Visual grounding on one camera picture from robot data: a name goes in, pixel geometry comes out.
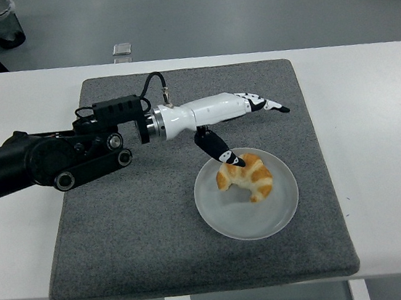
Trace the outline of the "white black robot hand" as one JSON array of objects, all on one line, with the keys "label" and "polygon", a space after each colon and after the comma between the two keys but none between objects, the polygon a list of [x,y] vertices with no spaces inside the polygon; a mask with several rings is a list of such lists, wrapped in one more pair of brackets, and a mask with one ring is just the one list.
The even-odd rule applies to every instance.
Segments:
[{"label": "white black robot hand", "polygon": [[290,112],[286,106],[258,94],[221,93],[188,102],[180,107],[158,105],[150,115],[153,120],[151,134],[170,140],[189,129],[195,132],[195,144],[211,158],[228,165],[244,167],[246,162],[237,157],[224,140],[208,127],[258,110]]}]

